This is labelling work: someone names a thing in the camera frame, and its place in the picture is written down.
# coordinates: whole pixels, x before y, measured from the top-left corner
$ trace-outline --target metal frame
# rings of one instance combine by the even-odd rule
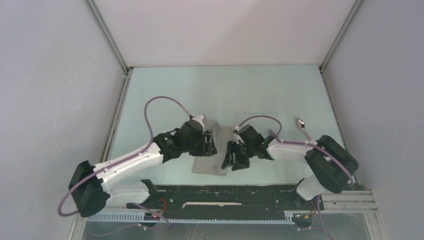
[[[107,130],[107,134],[104,139],[99,163],[106,162],[111,156],[112,146],[114,145],[114,142],[115,142],[115,135],[117,133],[117,128],[121,120],[121,113],[124,108],[124,103],[125,103],[125,98],[127,96],[128,87],[130,86],[130,80],[131,80],[131,77],[133,76],[133,70],[134,68],[131,67],[128,71],[128,74],[124,75],[122,85],[120,87],[118,99],[113,110],[112,119],[110,120],[109,128]]]
[[[337,37],[335,38],[333,44],[328,50],[327,55],[325,56],[321,66],[319,67],[321,75],[322,75],[323,84],[327,91],[327,95],[328,95],[331,107],[333,109],[337,126],[339,128],[345,147],[346,147],[346,143],[343,138],[342,129],[340,127],[340,124],[337,118],[336,109],[334,108],[334,105],[333,105],[333,101],[331,98],[332,94],[326,83],[325,70],[327,69],[327,66],[330,60],[332,59],[335,51],[337,50],[337,47],[339,46],[341,40],[345,36],[345,33],[348,27],[350,26],[352,20],[358,13],[358,10],[360,9],[364,1],[365,0],[355,1],[340,31],[338,32]],[[122,85],[120,88],[119,97],[117,99],[117,102],[114,108],[113,116],[109,124],[109,129],[108,129],[106,138],[104,140],[103,150],[100,156],[100,162],[104,162],[109,159],[111,154],[112,146],[115,140],[116,130],[120,121],[120,116],[122,113],[122,109],[125,102],[125,97],[128,91],[128,87],[130,84],[133,69],[132,68],[130,69],[125,63],[124,58],[121,55],[121,52],[119,51],[118,46],[116,45],[95,3],[95,0],[85,0],[85,2],[87,4],[87,7],[93,14],[94,19],[97,22],[101,32],[103,33],[107,43],[109,44],[113,53],[115,54],[115,57],[117,58],[117,60],[119,61],[119,64],[121,65],[123,71],[125,72],[124,80],[122,81]],[[371,191],[344,191],[341,194],[324,193],[322,195],[322,200],[324,204],[324,210],[322,211],[322,213],[324,214],[362,213],[364,215],[371,240],[386,240],[387,239],[387,235],[384,231],[385,228],[383,226],[381,217],[378,213],[377,206]],[[103,213],[102,219],[99,219],[99,220],[109,221],[108,216],[110,216],[110,218],[117,218],[116,216],[126,216],[126,215],[135,215],[136,217],[134,217],[133,219],[137,220],[138,219],[137,216],[141,212],[143,211],[139,209],[124,209],[124,208],[105,209],[104,211],[102,211]],[[291,214],[294,214],[294,213],[302,213],[302,211],[285,211],[285,213],[290,216]],[[96,220],[96,217],[93,217],[92,219],[90,219],[90,218],[83,218],[80,215],[76,215],[72,221],[72,225],[70,227],[67,239],[81,240],[83,238],[84,229],[85,229],[87,221],[95,221],[95,220]],[[112,221],[113,222],[125,222],[125,221],[128,222],[128,219],[124,220],[124,218],[121,217],[120,219],[112,219]]]
[[[108,26],[105,23],[105,20],[102,17],[102,14],[100,14],[99,8],[97,7],[94,0],[84,0],[87,4],[88,9],[90,10],[91,14],[94,17],[95,22],[97,23],[98,27],[100,28],[101,33],[103,34],[104,38],[106,39],[107,44],[112,49],[113,54],[115,55],[116,59],[118,60],[122,70],[124,73],[127,73],[129,68],[128,65],[125,63],[124,57],[122,57],[121,52],[119,51],[119,48],[117,46],[117,43],[115,42],[114,38],[112,37],[111,32],[108,29]]]
[[[358,13],[358,10],[362,6],[362,4],[365,2],[365,0],[356,0],[353,4],[352,8],[350,9],[349,13],[347,14],[346,19],[343,22],[343,25],[341,26],[340,30],[338,31],[337,36],[335,37],[330,49],[327,52],[327,55],[324,57],[324,60],[322,61],[322,64],[320,66],[321,72],[325,72],[327,69],[327,66],[329,65],[330,60],[332,59],[334,53],[336,52],[337,47],[339,46],[340,42],[342,41],[343,37],[346,34],[346,31],[348,30],[349,26],[351,25],[353,19]]]

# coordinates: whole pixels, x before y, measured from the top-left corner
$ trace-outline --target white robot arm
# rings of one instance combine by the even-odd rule
[[[308,164],[313,172],[312,175],[300,180],[294,189],[304,200],[309,201],[327,191],[341,193],[350,183],[349,177],[314,146],[329,152],[351,175],[358,169],[358,162],[330,136],[323,135],[317,141],[310,140],[304,143],[284,141],[276,136],[263,138],[250,125],[235,128],[232,141],[227,143],[227,153],[221,168],[232,167],[233,171],[246,169],[250,166],[252,157],[295,161]]]
[[[101,170],[71,194],[81,216],[94,215],[105,206],[143,203],[156,191],[150,180],[120,184],[140,170],[179,158],[183,153],[191,156],[215,155],[217,149],[212,132],[205,130],[204,119],[204,115],[193,116],[181,128],[160,133],[152,142],[114,160],[94,165],[88,161],[81,162],[76,167],[69,189],[81,179]]]

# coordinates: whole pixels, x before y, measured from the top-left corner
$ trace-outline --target metal spoon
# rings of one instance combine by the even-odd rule
[[[305,129],[305,122],[300,117],[296,118],[296,127],[305,134],[306,138],[309,141],[312,140],[311,135],[309,135],[309,133]]]

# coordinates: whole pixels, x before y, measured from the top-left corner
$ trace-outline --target purple cable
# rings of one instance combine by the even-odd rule
[[[320,199],[321,199],[321,194],[318,195],[318,197],[316,198],[316,207],[318,208],[318,216],[319,216],[319,219],[321,220],[322,231],[324,232],[324,234],[327,236],[328,239],[334,240],[333,237],[331,237],[331,235],[327,231],[326,225],[324,224],[323,216],[321,215]]]
[[[147,146],[145,147],[145,148],[143,148],[141,151],[140,151],[140,154],[142,154],[142,153],[144,153],[145,151],[147,151],[147,149],[152,145],[152,143],[153,143],[153,130],[152,130],[152,126],[150,126],[150,122],[149,122],[149,120],[148,120],[148,118],[147,118],[147,106],[152,102],[152,101],[154,101],[154,100],[156,100],[156,99],[168,99],[168,100],[171,100],[171,101],[173,101],[174,103],[176,103],[176,104],[178,104],[181,108],[182,108],[182,110],[184,110],[184,112],[185,113],[187,113],[187,115],[188,116],[191,116],[191,114],[190,114],[190,112],[179,102],[179,101],[177,101],[177,100],[175,100],[174,98],[172,98],[172,97],[169,97],[169,96],[155,96],[155,97],[153,97],[153,98],[151,98],[149,101],[147,101],[147,103],[144,105],[144,119],[145,119],[145,122],[146,122],[146,124],[147,124],[147,128],[148,128],[148,131],[149,131],[149,133],[150,133],[150,140],[148,141],[148,144],[147,144]],[[76,210],[76,211],[73,211],[73,212],[70,212],[70,213],[63,213],[62,212],[62,207],[63,207],[63,205],[64,205],[64,203],[65,203],[65,201],[66,201],[66,199],[68,199],[68,197],[75,191],[75,189],[77,189],[79,186],[81,186],[83,183],[85,183],[85,182],[87,182],[89,179],[91,179],[92,177],[94,177],[94,176],[96,176],[97,174],[99,174],[99,173],[101,173],[101,172],[103,172],[105,169],[111,169],[111,168],[113,168],[113,167],[115,167],[116,165],[119,165],[119,164],[121,164],[121,163],[124,163],[124,162],[126,162],[126,161],[128,161],[129,159],[131,159],[131,157],[132,156],[130,156],[130,157],[127,157],[127,158],[124,158],[124,159],[122,159],[122,160],[120,160],[120,161],[117,161],[117,162],[115,162],[115,163],[112,163],[111,165],[109,165],[109,166],[106,166],[106,167],[103,167],[103,168],[101,168],[101,169],[99,169],[99,170],[97,170],[97,171],[95,171],[95,172],[93,172],[92,174],[90,174],[90,175],[88,175],[88,176],[86,176],[86,177],[84,177],[81,181],[79,181],[77,184],[75,184],[73,187],[71,187],[70,188],[70,190],[65,194],[65,196],[63,196],[63,198],[60,200],[60,202],[59,202],[59,206],[57,206],[57,214],[59,214],[59,216],[62,216],[62,217],[69,217],[69,216],[72,216],[72,215],[74,215],[74,214],[77,214],[78,213],[78,210]]]
[[[164,230],[164,229],[167,229],[171,225],[170,221],[166,217],[162,216],[161,214],[154,212],[154,211],[152,211],[152,210],[150,210],[150,209],[148,209],[148,208],[146,208],[146,207],[144,207],[144,206],[142,206],[138,203],[133,202],[132,204],[134,204],[135,206],[137,206],[140,209],[145,210],[148,213],[153,214],[154,216],[158,216],[159,218],[163,219],[167,223],[167,225],[162,226],[162,227],[151,227],[151,226],[141,225],[140,223],[132,223],[132,224],[128,224],[128,225],[125,225],[123,227],[120,227],[120,228],[113,230],[111,232],[108,232],[108,233],[98,234],[98,233],[92,232],[90,229],[88,229],[88,232],[95,237],[106,237],[106,236],[115,234],[115,233],[117,233],[121,230],[124,230],[124,229],[127,229],[127,228],[132,228],[132,227],[142,227],[143,229],[152,229],[152,230]]]
[[[315,144],[312,143],[306,143],[303,141],[281,141],[279,139],[279,137],[277,136],[275,138],[278,142],[280,142],[281,144],[289,144],[289,145],[301,145],[301,146],[309,146],[312,147],[314,149],[317,149],[318,151],[320,151],[321,153],[323,153],[324,155],[326,155],[327,157],[329,157],[335,164],[337,164],[337,166],[346,174],[346,176],[349,178],[350,180],[350,185],[354,184],[354,177],[351,175],[351,173],[346,169],[345,166],[343,166],[343,164],[341,164],[333,155],[331,155],[328,151],[326,151],[324,148],[319,147]]]
[[[276,135],[280,134],[281,129],[283,129],[283,126],[281,125],[281,122],[277,118],[275,118],[273,116],[268,116],[268,115],[254,115],[254,116],[248,117],[244,121],[242,121],[238,125],[238,127],[241,127],[245,122],[247,122],[247,121],[249,121],[251,119],[255,119],[255,118],[267,118],[267,119],[272,119],[272,120],[276,121],[278,123],[278,125],[279,125],[279,130],[277,131]]]

